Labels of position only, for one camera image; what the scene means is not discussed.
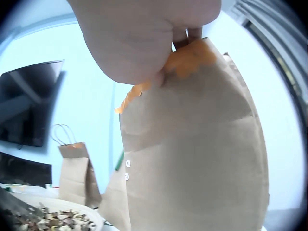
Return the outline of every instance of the white round sticker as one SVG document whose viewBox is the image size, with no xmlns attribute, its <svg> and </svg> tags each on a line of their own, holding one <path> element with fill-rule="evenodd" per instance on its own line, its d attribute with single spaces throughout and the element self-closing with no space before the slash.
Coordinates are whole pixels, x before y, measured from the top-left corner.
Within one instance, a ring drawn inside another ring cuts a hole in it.
<svg viewBox="0 0 308 231">
<path fill-rule="evenodd" d="M 125 173 L 125 180 L 128 180 L 128 179 L 129 179 L 129 174 Z"/>
<path fill-rule="evenodd" d="M 127 160 L 127 161 L 126 161 L 126 167 L 130 168 L 130 166 L 131 166 L 131 161 L 130 161 L 130 160 Z"/>
</svg>

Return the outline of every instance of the green pen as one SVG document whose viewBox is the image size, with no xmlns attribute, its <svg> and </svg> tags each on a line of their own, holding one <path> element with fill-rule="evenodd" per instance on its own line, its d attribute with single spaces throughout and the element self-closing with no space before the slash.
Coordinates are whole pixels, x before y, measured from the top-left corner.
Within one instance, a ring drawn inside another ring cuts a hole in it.
<svg viewBox="0 0 308 231">
<path fill-rule="evenodd" d="M 120 156 L 120 159 L 119 159 L 119 161 L 118 161 L 118 163 L 117 163 L 117 165 L 115 167 L 116 171 L 118 171 L 120 169 L 120 166 L 121 166 L 121 163 L 122 163 L 123 159 L 124 159 L 124 150 L 122 151 L 122 155 Z"/>
</svg>

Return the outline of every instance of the white bowl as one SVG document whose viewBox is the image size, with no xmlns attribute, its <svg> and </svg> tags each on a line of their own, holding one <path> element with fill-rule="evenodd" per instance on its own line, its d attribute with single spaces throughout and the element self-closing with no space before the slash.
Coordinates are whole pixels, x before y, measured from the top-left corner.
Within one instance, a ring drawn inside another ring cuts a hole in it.
<svg viewBox="0 0 308 231">
<path fill-rule="evenodd" d="M 44 206 L 49 208 L 50 212 L 58 212 L 59 210 L 70 209 L 73 211 L 80 211 L 80 213 L 86 214 L 87 217 L 96 224 L 95 231 L 102 231 L 103 229 L 103 218 L 96 210 L 93 210 L 89 207 L 55 198 L 38 197 L 23 193 L 12 193 L 12 195 L 34 207 L 39 207 L 39 203 L 41 202 Z"/>
</svg>

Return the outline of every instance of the orange tape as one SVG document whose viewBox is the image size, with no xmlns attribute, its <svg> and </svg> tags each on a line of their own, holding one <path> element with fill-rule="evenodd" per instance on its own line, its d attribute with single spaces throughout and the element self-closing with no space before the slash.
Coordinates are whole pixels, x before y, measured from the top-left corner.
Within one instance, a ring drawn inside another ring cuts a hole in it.
<svg viewBox="0 0 308 231">
<path fill-rule="evenodd" d="M 197 72 L 200 65 L 213 65 L 216 62 L 215 54 L 201 39 L 170 53 L 163 69 L 164 72 L 175 71 L 179 79 L 187 78 L 191 73 Z M 122 113 L 135 97 L 151 87 L 151 82 L 137 84 L 127 93 L 121 106 L 115 109 L 116 113 Z"/>
</svg>

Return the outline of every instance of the brown paper bag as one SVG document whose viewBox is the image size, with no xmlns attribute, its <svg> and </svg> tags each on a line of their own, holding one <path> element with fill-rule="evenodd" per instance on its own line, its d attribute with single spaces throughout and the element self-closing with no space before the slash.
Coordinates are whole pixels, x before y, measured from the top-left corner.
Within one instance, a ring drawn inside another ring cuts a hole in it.
<svg viewBox="0 0 308 231">
<path fill-rule="evenodd" d="M 114 205 L 128 212 L 112 219 L 130 221 L 131 229 L 116 226 L 120 231 L 261 229 L 268 205 L 265 143 L 230 60 L 208 39 L 194 42 L 167 61 L 172 72 L 162 88 L 135 86 L 117 110 L 130 163 L 119 188 L 128 204 Z"/>
<path fill-rule="evenodd" d="M 119 170 L 111 175 L 105 193 L 101 196 L 99 214 L 120 231 L 131 231 L 123 161 Z"/>
<path fill-rule="evenodd" d="M 101 196 L 85 143 L 60 145 L 59 150 L 63 157 L 59 199 L 90 208 L 98 207 Z"/>
</svg>

